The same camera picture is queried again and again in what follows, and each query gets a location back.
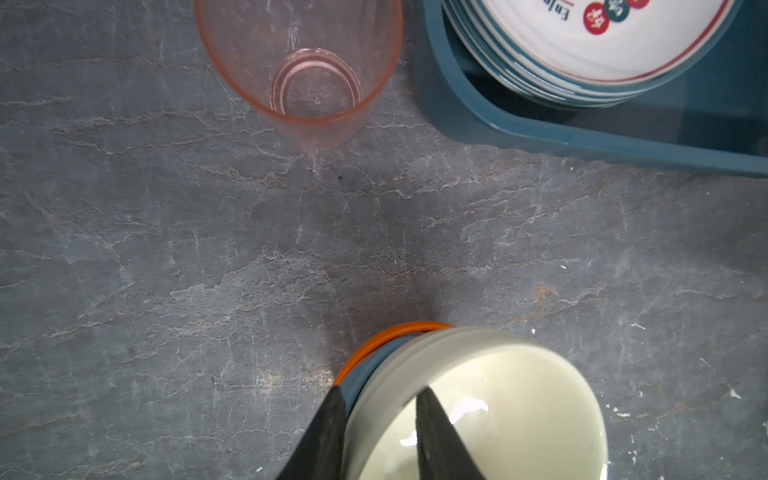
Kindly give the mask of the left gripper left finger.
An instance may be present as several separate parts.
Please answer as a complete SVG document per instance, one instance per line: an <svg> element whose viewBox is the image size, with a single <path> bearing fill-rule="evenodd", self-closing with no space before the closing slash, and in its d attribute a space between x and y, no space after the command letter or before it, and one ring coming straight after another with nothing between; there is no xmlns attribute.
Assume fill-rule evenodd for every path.
<svg viewBox="0 0 768 480"><path fill-rule="evenodd" d="M347 408L342 389L333 386L278 480L336 480L342 477Z"/></svg>

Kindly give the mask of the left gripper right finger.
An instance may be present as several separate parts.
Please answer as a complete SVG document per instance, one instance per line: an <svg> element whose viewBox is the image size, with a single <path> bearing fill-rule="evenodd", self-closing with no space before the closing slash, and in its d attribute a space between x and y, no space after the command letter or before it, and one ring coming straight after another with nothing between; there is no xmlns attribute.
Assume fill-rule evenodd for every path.
<svg viewBox="0 0 768 480"><path fill-rule="evenodd" d="M416 397L418 473L426 479L484 479L430 387Z"/></svg>

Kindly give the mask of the blue bowl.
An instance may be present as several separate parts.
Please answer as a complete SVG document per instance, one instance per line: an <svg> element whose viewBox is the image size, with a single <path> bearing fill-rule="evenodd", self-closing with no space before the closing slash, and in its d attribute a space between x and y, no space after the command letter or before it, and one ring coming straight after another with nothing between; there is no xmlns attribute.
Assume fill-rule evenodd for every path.
<svg viewBox="0 0 768 480"><path fill-rule="evenodd" d="M375 370L396 350L417 337L417 334L405 335L382 345L374 352L367 355L344 378L340 385L342 396L346 405L346 415L350 416L354 405L363 390L365 384Z"/></svg>

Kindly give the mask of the cream bowl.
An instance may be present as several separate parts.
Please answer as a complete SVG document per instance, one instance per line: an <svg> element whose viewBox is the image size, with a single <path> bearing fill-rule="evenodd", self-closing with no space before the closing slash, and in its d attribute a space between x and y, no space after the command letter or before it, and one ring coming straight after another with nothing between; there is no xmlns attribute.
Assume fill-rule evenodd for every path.
<svg viewBox="0 0 768 480"><path fill-rule="evenodd" d="M416 397L430 387L487 479L604 479L600 405L565 358L514 334L417 335L371 375L348 417L346 479L418 477Z"/></svg>

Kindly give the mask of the orange bowl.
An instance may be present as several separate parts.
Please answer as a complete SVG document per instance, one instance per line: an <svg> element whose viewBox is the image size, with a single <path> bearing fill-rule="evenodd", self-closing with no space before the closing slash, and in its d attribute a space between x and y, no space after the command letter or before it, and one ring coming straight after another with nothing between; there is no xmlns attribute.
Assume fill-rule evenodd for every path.
<svg viewBox="0 0 768 480"><path fill-rule="evenodd" d="M452 325L434 321L407 322L387 328L366 341L354 354L352 354L341 368L333 386L340 386L348 374L370 354L383 345L411 334L422 334L437 330L452 328Z"/></svg>

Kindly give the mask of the teal plastic bin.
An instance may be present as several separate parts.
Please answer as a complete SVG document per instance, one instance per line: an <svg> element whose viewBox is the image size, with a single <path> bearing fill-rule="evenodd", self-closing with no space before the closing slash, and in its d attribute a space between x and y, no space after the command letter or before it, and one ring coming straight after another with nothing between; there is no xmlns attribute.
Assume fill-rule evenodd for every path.
<svg viewBox="0 0 768 480"><path fill-rule="evenodd" d="M607 109L563 110L529 101L486 73L437 1L413 10L417 103L443 135L634 166L763 178L767 174L767 5L747 1L696 65Z"/></svg>

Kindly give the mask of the pink plastic cup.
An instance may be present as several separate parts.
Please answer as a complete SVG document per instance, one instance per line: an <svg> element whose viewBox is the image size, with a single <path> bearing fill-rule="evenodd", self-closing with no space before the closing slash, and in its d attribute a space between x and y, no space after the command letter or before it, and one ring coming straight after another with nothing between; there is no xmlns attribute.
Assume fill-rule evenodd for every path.
<svg viewBox="0 0 768 480"><path fill-rule="evenodd" d="M345 143L398 62L399 1L197 1L198 31L226 83L305 150Z"/></svg>

